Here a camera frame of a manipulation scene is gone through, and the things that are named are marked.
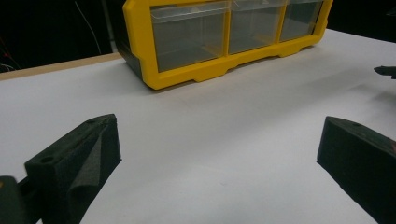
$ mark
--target yellow plastic frame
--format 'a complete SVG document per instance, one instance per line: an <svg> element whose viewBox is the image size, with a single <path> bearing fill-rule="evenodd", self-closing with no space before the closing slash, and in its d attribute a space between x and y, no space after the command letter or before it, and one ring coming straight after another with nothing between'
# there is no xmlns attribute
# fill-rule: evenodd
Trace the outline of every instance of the yellow plastic frame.
<svg viewBox="0 0 396 224"><path fill-rule="evenodd" d="M302 48L318 43L323 37L327 26L327 17L332 7L332 0L323 1L317 24L312 35L279 42L287 7L287 5L285 5L281 8L281 21L277 29L276 42L274 45L235 54L228 54L231 19L231 12L228 10L225 13L224 56L159 73L150 8L154 6L191 3L199 4L214 1L216 0L127 0L125 2L122 10L130 41L131 53L139 59L143 81L152 89L158 90L189 80L201 82L210 78L223 76L227 73L227 70L239 64L270 56L286 57L297 53Z"/></svg>

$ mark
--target wooden table edge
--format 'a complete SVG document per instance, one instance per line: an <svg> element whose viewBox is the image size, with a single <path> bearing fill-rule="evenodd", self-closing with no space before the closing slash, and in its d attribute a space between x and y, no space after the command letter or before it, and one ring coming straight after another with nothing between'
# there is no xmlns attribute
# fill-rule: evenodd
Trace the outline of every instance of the wooden table edge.
<svg viewBox="0 0 396 224"><path fill-rule="evenodd" d="M117 60L120 58L122 57L118 53L110 53L110 54L104 54L96 57L79 59L65 63L54 63L54 64L43 65L43 66L22 69L12 72L0 73L0 81L12 79L12 78L18 78L18 77L29 77L29 76L55 72L69 68L81 67L90 64L104 63L107 61Z"/></svg>

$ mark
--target storage drawer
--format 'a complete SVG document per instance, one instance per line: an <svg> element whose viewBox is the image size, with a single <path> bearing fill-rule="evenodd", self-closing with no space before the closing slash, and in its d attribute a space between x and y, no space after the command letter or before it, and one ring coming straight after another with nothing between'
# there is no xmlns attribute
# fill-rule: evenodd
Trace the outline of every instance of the storage drawer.
<svg viewBox="0 0 396 224"><path fill-rule="evenodd" d="M311 35L317 24L322 0L289 0L280 41Z"/></svg>
<svg viewBox="0 0 396 224"><path fill-rule="evenodd" d="M226 2L153 8L159 72L223 55Z"/></svg>
<svg viewBox="0 0 396 224"><path fill-rule="evenodd" d="M232 1L229 53L274 44L284 4L284 0Z"/></svg>

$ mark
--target white table surface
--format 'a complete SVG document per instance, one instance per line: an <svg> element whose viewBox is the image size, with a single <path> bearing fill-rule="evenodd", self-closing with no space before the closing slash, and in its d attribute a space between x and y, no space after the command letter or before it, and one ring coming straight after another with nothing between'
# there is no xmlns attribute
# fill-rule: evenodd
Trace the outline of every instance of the white table surface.
<svg viewBox="0 0 396 224"><path fill-rule="evenodd" d="M396 138L396 45L327 30L287 58L164 91L123 59L0 81L0 171L86 119L114 113L122 162L82 223L365 224L317 163L326 116Z"/></svg>

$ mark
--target dark background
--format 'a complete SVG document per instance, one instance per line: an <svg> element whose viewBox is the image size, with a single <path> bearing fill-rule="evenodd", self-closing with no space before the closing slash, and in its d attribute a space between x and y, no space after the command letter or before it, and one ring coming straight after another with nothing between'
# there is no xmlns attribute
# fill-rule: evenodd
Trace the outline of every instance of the dark background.
<svg viewBox="0 0 396 224"><path fill-rule="evenodd" d="M0 62L29 68L107 54L108 37L101 0L0 1Z"/></svg>
<svg viewBox="0 0 396 224"><path fill-rule="evenodd" d="M396 43L396 17L386 15L394 7L395 0L334 0L327 27Z"/></svg>
<svg viewBox="0 0 396 224"><path fill-rule="evenodd" d="M0 63L29 68L111 53L102 0L1 0ZM395 0L334 0L328 28L396 43Z"/></svg>

